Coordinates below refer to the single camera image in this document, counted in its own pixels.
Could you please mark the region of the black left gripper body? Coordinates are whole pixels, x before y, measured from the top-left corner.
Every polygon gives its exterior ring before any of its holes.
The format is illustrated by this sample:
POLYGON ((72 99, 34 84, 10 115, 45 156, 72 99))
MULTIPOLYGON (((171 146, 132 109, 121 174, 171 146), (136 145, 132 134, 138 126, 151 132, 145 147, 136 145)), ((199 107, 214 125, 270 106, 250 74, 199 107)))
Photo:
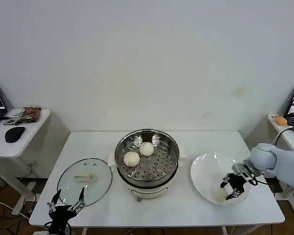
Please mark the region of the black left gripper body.
POLYGON ((77 216, 77 212, 69 211, 70 205, 56 206, 55 211, 49 212, 51 221, 48 222, 49 233, 72 233, 69 220, 77 216))

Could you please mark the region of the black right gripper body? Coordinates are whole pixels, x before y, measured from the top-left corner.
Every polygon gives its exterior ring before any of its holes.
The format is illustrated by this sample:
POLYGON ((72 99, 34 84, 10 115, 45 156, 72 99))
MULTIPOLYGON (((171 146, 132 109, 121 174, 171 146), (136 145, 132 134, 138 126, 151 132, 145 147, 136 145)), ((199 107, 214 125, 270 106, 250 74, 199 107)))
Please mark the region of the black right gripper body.
POLYGON ((234 173, 229 173, 229 184, 231 185, 233 192, 236 194, 242 194, 244 193, 244 184, 246 183, 246 179, 242 175, 237 175, 234 173))

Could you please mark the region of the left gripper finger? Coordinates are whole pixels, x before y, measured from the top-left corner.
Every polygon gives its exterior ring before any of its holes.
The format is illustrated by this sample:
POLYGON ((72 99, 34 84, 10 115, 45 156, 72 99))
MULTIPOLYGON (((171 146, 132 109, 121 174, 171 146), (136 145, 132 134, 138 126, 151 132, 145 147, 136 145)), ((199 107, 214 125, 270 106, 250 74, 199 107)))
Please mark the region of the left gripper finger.
POLYGON ((85 188, 82 188, 78 201, 68 208, 69 211, 73 212, 80 212, 85 207, 85 195, 84 195, 85 188))
POLYGON ((57 191, 57 193, 52 197, 50 202, 47 202, 47 205, 49 207, 49 211, 55 211, 55 207, 56 207, 57 202, 59 200, 60 194, 61 194, 61 189, 59 189, 57 191))

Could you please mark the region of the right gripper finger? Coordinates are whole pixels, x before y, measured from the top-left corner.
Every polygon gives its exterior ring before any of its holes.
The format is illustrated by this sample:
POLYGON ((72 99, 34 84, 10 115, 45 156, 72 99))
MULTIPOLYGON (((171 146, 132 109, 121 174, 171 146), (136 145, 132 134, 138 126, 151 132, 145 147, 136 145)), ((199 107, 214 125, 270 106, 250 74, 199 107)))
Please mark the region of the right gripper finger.
POLYGON ((230 174, 227 174, 225 177, 223 177, 222 182, 220 184, 220 188, 224 188, 230 180, 230 174))
POLYGON ((226 196, 226 199, 233 199, 233 198, 238 198, 242 193, 235 189, 233 190, 229 195, 226 196))

